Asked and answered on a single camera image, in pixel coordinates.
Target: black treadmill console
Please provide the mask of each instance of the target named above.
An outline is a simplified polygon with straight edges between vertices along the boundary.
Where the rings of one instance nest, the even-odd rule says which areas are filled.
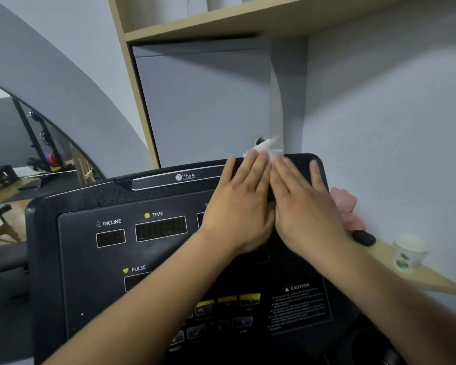
[[[288,156],[308,180],[309,162],[317,159],[327,186],[319,158]],[[37,364],[198,230],[224,163],[119,177],[30,203],[26,224]],[[299,346],[318,354],[346,329],[353,311],[274,231],[266,245],[223,271],[193,307],[165,359],[229,343]]]

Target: paper cup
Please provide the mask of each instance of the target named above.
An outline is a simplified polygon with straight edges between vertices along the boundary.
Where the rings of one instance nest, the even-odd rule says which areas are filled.
[[[393,241],[393,265],[404,273],[412,274],[427,254],[424,241],[412,234],[401,234]]]

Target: forearm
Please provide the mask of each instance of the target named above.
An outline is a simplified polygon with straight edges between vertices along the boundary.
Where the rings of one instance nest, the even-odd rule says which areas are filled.
[[[456,364],[456,315],[351,240],[344,242],[332,257],[315,259],[316,268],[375,323],[409,365]]]
[[[133,290],[107,308],[47,364],[158,362],[203,294],[234,258],[227,245],[195,233]]]

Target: hand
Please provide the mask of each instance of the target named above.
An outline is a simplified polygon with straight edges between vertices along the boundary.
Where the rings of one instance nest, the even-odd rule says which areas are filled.
[[[273,204],[267,204],[271,169],[267,152],[249,151],[231,179],[235,160],[226,161],[199,231],[213,243],[226,243],[240,254],[267,241],[275,211]]]
[[[292,161],[278,158],[270,173],[270,184],[277,202],[275,227],[280,238],[314,265],[330,258],[348,237],[316,160],[311,161],[310,171],[312,186]]]

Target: left hand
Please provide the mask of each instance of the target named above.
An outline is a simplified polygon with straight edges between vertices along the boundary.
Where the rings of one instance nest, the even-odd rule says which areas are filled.
[[[267,203],[271,169],[267,152],[250,150],[231,179],[235,160],[226,161],[199,232],[240,254],[267,241],[274,227],[275,208]]]

